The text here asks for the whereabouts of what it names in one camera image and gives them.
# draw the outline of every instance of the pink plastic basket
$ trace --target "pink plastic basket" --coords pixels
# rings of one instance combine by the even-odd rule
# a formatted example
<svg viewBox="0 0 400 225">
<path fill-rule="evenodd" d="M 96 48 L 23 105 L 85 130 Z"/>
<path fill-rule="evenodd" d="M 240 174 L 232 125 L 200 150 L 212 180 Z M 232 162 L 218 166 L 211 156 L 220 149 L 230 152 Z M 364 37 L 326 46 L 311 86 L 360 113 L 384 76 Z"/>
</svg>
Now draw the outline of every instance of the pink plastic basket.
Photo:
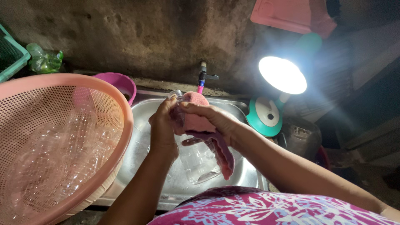
<svg viewBox="0 0 400 225">
<path fill-rule="evenodd" d="M 115 179 L 132 135 L 133 115 L 122 93 L 105 81 L 79 74 L 20 78 L 0 84 L 0 90 L 0 224 L 56 224 L 99 198 Z M 117 147 L 101 169 L 65 200 L 48 201 L 34 218 L 13 221 L 4 194 L 5 172 L 15 155 L 37 126 L 64 125 L 69 111 L 85 99 L 93 103 L 97 124 L 122 132 Z"/>
</svg>

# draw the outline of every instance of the green plastic crate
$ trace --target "green plastic crate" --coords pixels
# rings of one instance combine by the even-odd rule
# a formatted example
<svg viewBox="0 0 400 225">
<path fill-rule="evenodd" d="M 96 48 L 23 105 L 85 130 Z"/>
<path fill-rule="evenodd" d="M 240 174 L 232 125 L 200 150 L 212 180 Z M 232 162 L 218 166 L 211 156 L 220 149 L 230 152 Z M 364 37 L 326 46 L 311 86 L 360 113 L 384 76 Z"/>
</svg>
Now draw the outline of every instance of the green plastic crate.
<svg viewBox="0 0 400 225">
<path fill-rule="evenodd" d="M 20 46 L 0 24 L 0 83 L 8 80 L 30 58 L 28 51 Z"/>
</svg>

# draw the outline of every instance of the pink bowl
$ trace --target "pink bowl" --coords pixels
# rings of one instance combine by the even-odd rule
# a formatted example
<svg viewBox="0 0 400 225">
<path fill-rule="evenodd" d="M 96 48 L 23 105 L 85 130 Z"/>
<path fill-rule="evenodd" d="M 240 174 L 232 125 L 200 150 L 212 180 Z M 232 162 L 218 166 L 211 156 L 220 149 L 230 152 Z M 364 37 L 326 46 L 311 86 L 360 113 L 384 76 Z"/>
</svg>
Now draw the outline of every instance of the pink bowl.
<svg viewBox="0 0 400 225">
<path fill-rule="evenodd" d="M 104 80 L 120 90 L 122 94 L 129 95 L 130 98 L 128 103 L 130 106 L 132 106 L 133 100 L 136 96 L 136 85 L 135 82 L 133 82 L 133 80 L 131 80 L 128 76 L 117 72 L 105 72 L 96 74 L 93 77 Z"/>
</svg>

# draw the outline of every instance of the floral shirt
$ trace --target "floral shirt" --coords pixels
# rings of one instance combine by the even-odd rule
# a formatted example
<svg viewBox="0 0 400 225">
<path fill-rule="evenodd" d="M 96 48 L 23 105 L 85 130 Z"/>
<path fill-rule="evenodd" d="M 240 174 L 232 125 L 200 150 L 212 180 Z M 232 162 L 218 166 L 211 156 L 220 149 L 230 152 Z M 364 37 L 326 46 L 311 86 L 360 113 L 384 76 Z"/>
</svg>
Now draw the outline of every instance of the floral shirt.
<svg viewBox="0 0 400 225">
<path fill-rule="evenodd" d="M 155 218 L 149 225 L 400 225 L 347 202 L 319 195 L 256 188 L 210 188 Z"/>
</svg>

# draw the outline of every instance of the perforated basket rim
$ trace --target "perforated basket rim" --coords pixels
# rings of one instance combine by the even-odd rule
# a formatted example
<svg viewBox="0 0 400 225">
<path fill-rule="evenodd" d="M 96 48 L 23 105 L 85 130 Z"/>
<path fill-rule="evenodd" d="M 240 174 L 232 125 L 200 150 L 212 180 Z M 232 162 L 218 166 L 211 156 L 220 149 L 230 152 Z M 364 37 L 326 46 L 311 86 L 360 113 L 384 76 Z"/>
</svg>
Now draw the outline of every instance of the perforated basket rim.
<svg viewBox="0 0 400 225">
<path fill-rule="evenodd" d="M 50 86 L 80 86 L 99 90 L 110 95 L 122 109 L 124 128 L 118 145 L 101 169 L 84 186 L 75 191 L 73 195 L 25 223 L 30 225 L 52 223 L 87 199 L 106 181 L 122 160 L 133 131 L 132 111 L 123 94 L 111 84 L 86 75 L 67 73 L 42 74 L 10 80 L 0 84 L 0 99 Z"/>
</svg>

